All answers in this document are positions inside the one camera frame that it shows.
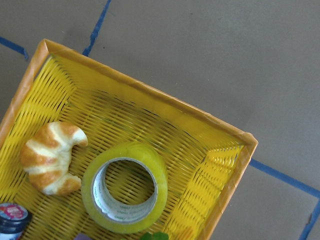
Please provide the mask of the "orange toy carrot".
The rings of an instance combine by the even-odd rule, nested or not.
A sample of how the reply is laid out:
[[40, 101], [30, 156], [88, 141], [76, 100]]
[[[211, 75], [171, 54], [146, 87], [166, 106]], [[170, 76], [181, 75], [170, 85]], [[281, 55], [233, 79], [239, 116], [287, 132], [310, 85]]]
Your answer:
[[169, 240], [169, 236], [161, 231], [155, 233], [146, 232], [140, 237], [140, 240]]

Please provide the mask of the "yellow-green packing tape roll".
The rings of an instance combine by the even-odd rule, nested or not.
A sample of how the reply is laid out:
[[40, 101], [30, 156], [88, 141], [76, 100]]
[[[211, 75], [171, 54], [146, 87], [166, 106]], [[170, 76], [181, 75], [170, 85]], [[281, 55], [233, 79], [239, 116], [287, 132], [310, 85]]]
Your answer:
[[83, 204], [103, 228], [137, 233], [162, 215], [168, 198], [167, 178], [165, 163], [151, 146], [122, 143], [88, 165], [82, 178]]

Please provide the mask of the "toy croissant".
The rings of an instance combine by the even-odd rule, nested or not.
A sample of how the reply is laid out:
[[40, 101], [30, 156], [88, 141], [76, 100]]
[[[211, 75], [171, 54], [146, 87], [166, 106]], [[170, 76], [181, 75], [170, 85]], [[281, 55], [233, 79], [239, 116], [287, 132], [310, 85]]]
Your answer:
[[65, 196], [81, 188], [81, 179], [69, 172], [72, 148], [87, 145], [88, 138], [78, 126], [50, 122], [24, 144], [20, 162], [34, 188], [45, 195]]

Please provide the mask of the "small dark bottle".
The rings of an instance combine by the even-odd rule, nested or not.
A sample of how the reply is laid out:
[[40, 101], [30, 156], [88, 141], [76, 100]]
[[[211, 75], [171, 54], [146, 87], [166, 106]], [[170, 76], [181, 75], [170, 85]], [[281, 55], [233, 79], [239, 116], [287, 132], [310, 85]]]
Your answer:
[[4, 202], [0, 204], [0, 239], [19, 240], [32, 220], [32, 213], [23, 206]]

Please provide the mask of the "yellow woven plastic basket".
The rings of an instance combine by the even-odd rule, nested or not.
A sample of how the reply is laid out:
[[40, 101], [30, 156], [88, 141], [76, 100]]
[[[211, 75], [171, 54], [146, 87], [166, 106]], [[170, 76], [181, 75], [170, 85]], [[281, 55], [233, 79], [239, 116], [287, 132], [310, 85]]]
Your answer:
[[137, 240], [95, 223], [81, 193], [46, 196], [20, 164], [22, 145], [44, 124], [67, 121], [88, 137], [72, 151], [70, 171], [81, 177], [108, 148], [139, 141], [163, 157], [168, 199], [148, 231], [172, 240], [208, 240], [237, 188], [257, 140], [214, 116], [61, 44], [42, 40], [0, 124], [0, 200], [28, 209], [24, 240]]

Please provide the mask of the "purple foam block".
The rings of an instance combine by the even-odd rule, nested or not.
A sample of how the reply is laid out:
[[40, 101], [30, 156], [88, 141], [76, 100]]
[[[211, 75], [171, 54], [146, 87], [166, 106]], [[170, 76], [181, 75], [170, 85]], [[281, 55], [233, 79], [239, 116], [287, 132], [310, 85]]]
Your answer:
[[84, 233], [78, 233], [73, 240], [92, 240], [89, 236]]

